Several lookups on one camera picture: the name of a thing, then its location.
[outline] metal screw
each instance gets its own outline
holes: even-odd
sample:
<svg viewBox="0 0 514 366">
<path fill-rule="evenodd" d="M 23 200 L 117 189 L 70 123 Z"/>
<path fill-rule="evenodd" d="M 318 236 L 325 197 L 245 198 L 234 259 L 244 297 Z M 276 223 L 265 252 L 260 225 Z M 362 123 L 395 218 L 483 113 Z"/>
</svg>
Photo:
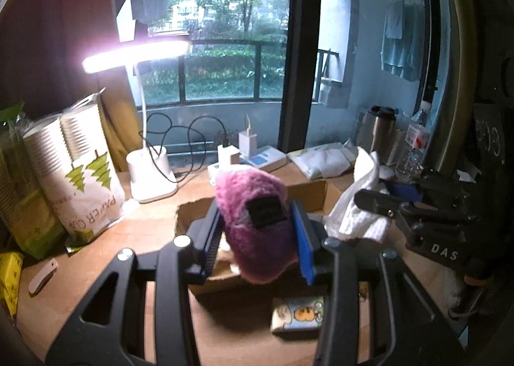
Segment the metal screw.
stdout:
<svg viewBox="0 0 514 366">
<path fill-rule="evenodd" d="M 118 259 L 122 262 L 127 261 L 134 255 L 134 252 L 130 249 L 124 248 L 118 253 Z"/>
<path fill-rule="evenodd" d="M 341 242 L 333 237 L 327 237 L 323 242 L 327 247 L 337 248 L 341 245 Z"/>
<path fill-rule="evenodd" d="M 189 238 L 187 235 L 177 235 L 173 239 L 173 244 L 177 247 L 187 247 L 189 244 L 191 244 L 191 238 Z"/>
<path fill-rule="evenodd" d="M 389 260 L 392 260 L 393 258 L 398 257 L 398 253 L 396 253 L 396 251 L 392 249 L 385 249 L 384 251 L 382 251 L 382 256 L 388 258 Z"/>
</svg>

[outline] white lamp base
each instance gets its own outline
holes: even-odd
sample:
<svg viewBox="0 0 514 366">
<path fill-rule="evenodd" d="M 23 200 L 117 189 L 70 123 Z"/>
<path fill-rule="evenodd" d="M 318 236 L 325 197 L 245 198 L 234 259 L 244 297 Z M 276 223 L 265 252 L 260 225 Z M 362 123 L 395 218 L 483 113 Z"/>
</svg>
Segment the white lamp base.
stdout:
<svg viewBox="0 0 514 366">
<path fill-rule="evenodd" d="M 152 156 L 150 156 L 147 148 L 140 148 L 127 155 L 130 190 L 132 197 L 139 203 L 167 198 L 178 190 L 178 184 L 173 183 L 176 182 L 176 178 L 173 171 L 170 170 L 166 148 L 157 146 L 155 149 L 159 155 L 152 148 L 150 148 Z"/>
</svg>

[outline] lamp light bar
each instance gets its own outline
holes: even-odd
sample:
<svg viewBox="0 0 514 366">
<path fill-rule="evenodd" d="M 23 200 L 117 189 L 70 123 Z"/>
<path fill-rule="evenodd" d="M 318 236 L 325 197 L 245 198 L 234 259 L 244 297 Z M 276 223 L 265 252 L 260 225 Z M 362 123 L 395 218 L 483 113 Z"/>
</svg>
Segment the lamp light bar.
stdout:
<svg viewBox="0 0 514 366">
<path fill-rule="evenodd" d="M 134 65 L 142 61 L 162 60 L 186 54 L 189 43 L 185 40 L 163 40 L 121 47 L 94 54 L 82 62 L 86 73 L 97 73 L 114 67 Z"/>
</svg>

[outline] yellow package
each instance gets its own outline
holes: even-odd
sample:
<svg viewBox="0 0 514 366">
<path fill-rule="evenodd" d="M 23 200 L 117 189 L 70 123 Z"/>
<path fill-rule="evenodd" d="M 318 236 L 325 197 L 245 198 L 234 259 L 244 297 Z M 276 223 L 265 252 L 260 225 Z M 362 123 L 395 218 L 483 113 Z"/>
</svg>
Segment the yellow package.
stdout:
<svg viewBox="0 0 514 366">
<path fill-rule="evenodd" d="M 18 306 L 22 263 L 21 253 L 14 251 L 0 253 L 0 303 L 7 306 L 12 317 L 16 315 Z"/>
</svg>

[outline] black label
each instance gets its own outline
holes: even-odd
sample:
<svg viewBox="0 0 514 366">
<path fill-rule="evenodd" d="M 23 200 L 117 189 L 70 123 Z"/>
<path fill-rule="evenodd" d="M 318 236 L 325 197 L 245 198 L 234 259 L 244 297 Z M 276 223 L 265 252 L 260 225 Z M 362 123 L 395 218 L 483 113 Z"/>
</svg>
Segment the black label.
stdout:
<svg viewBox="0 0 514 366">
<path fill-rule="evenodd" d="M 246 209 L 258 230 L 287 219 L 278 196 L 266 196 L 248 201 Z"/>
</svg>

